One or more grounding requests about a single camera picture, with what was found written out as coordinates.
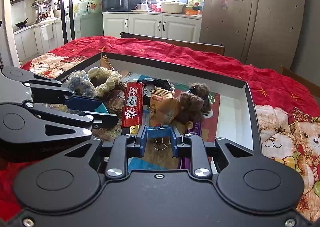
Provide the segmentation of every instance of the orange container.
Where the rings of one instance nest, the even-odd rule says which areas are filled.
[[[197,10],[186,9],[186,15],[196,15],[196,14],[198,14]]]

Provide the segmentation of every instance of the purple package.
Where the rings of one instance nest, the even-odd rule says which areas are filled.
[[[193,123],[192,128],[188,128],[185,132],[185,134],[192,134],[192,135],[196,135],[201,137],[202,135],[202,124],[201,122],[197,121],[197,122],[188,122],[188,123]],[[179,169],[189,169],[190,167],[190,159],[183,157],[180,160],[179,163]]]

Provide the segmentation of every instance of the cartoon bear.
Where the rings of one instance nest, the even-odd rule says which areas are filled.
[[[303,178],[306,195],[314,185],[311,168],[307,165],[305,156],[297,138],[291,134],[288,113],[281,108],[256,105],[259,123],[262,154],[296,170]]]
[[[313,164],[313,158],[320,156],[320,126],[318,123],[299,121],[290,125],[292,134],[301,143],[307,162]]]
[[[320,120],[304,114],[298,108],[292,111],[290,130],[303,147],[308,168],[312,170],[314,184],[305,194],[305,208],[300,211],[308,220],[315,221],[320,217]]]

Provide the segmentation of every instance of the red bedspread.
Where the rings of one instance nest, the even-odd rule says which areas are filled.
[[[299,110],[312,117],[320,116],[320,109],[310,92],[291,78],[282,76],[273,70],[243,65],[230,57],[194,51],[165,42],[117,39],[110,36],[76,39],[50,52],[66,58],[52,65],[44,65],[44,69],[46,69],[44,73],[49,74],[53,70],[58,73],[59,70],[62,72],[68,63],[78,63],[101,51],[177,63],[245,80],[249,83],[255,105],[279,107],[288,113],[294,107],[298,107]],[[30,61],[22,68],[29,70],[30,66],[37,68],[37,65],[41,66],[37,62],[31,63]],[[8,164],[6,169],[0,171],[0,218],[4,220],[9,219],[19,211],[19,206],[10,186],[16,173],[24,166],[25,164]]]

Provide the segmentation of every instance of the magnet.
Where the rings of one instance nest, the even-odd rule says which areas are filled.
[[[228,0],[222,0],[222,8],[225,10],[228,9]]]

